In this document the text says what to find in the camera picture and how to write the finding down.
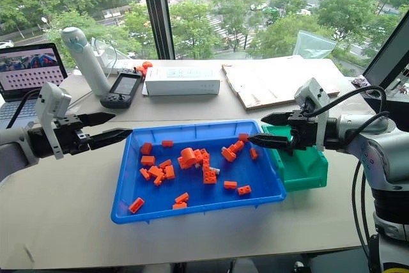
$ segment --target white table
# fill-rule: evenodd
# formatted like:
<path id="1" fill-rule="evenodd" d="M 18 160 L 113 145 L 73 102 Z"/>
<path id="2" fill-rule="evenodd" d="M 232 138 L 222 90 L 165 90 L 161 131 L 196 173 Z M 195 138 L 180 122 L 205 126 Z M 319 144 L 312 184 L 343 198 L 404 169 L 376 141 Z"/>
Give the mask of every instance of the white table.
<path id="1" fill-rule="evenodd" d="M 333 71 L 334 67 L 328 66 L 328 70 Z M 336 83 L 341 92 L 352 90 L 341 76 Z M 231 108 L 222 114 L 239 112 L 232 107 L 236 98 L 232 92 L 226 91 L 227 84 L 222 83 L 222 87 L 224 89 L 220 89 L 216 99 L 231 102 Z M 167 103 L 159 104 L 169 110 L 171 104 L 179 103 L 170 100 L 164 98 Z M 89 103 L 93 101 L 92 97 L 87 101 L 88 105 L 83 104 L 81 108 L 101 108 Z M 206 104 L 208 112 L 213 114 L 215 110 L 211 102 L 201 103 Z M 151 107 L 147 108 L 145 112 L 149 113 Z M 294 108 L 294 105 L 287 105 L 279 109 Z M 257 111 L 253 118 L 270 111 Z M 355 97 L 352 102 L 334 108 L 333 114 L 348 111 L 369 113 L 370 109 L 360 97 Z M 166 114 L 161 114 L 160 121 L 124 120 L 90 127 L 86 131 L 95 134 L 116 127 L 179 125 L 209 120 L 192 114 L 194 121 L 185 118 L 164 121 Z M 252 114 L 231 117 L 252 117 Z M 240 207 L 155 219 L 149 224 L 117 225 L 111 221 L 110 213 L 124 144 L 67 155 L 59 161 L 49 157 L 7 179 L 0 187 L 2 269 L 140 265 L 328 251 L 359 245 L 350 200 L 353 169 L 357 162 L 352 156 L 326 151 L 329 162 L 327 187 L 291 192 L 281 203 L 261 205 L 257 209 Z M 367 215 L 373 232 L 370 219 L 373 202 L 369 189 L 367 197 Z"/>

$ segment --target laptop screen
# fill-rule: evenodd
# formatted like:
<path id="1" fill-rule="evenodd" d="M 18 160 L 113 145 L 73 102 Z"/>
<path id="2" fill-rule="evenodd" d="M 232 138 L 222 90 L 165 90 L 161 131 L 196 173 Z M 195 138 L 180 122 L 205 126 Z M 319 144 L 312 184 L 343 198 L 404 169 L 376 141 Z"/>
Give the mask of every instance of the laptop screen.
<path id="1" fill-rule="evenodd" d="M 59 85 L 66 77 L 53 43 L 0 49 L 0 93 L 5 101 L 20 100 L 47 81 Z"/>

